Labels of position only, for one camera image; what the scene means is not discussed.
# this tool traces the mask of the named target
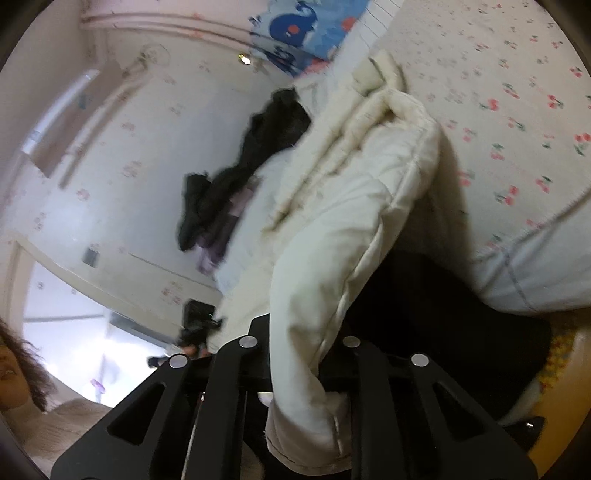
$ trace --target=beige sweater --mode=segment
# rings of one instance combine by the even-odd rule
[[[78,398],[43,413],[29,399],[22,407],[5,412],[4,418],[27,455],[49,476],[57,458],[109,410]]]

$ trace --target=curly brown hair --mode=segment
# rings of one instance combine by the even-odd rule
[[[18,366],[27,379],[33,403],[41,411],[47,409],[47,396],[55,390],[51,375],[43,368],[37,349],[13,332],[0,318],[0,339],[17,358]]]

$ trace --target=metal screw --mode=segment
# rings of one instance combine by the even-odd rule
[[[242,348],[253,348],[256,347],[257,343],[258,340],[251,335],[246,335],[245,337],[242,337],[240,340],[238,340],[238,344]]]
[[[168,360],[168,364],[172,368],[182,368],[189,363],[189,359],[183,355],[182,353],[178,353],[177,355],[173,355]]]
[[[354,337],[352,335],[343,338],[343,345],[345,345],[345,347],[347,348],[357,348],[359,345],[361,345],[361,340],[359,340],[357,337]]]
[[[415,353],[410,358],[410,361],[417,367],[426,367],[429,364],[429,357],[427,355],[423,355],[422,353]]]

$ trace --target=white cloth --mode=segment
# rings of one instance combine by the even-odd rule
[[[261,248],[216,312],[226,322],[212,351],[271,313],[267,443],[306,475],[350,468],[347,402],[324,392],[317,367],[437,167],[437,124],[400,87],[384,52],[344,79],[296,146]]]

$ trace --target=black bracket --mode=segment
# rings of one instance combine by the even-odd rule
[[[175,355],[56,462],[52,480],[238,480],[248,391],[272,391],[269,317],[210,358]],[[320,366],[327,391],[352,405],[352,478],[410,478],[392,379],[414,383],[439,456],[437,480],[535,480],[525,452],[425,355],[391,359],[369,342],[339,338]],[[450,395],[479,431],[457,439],[440,407]]]

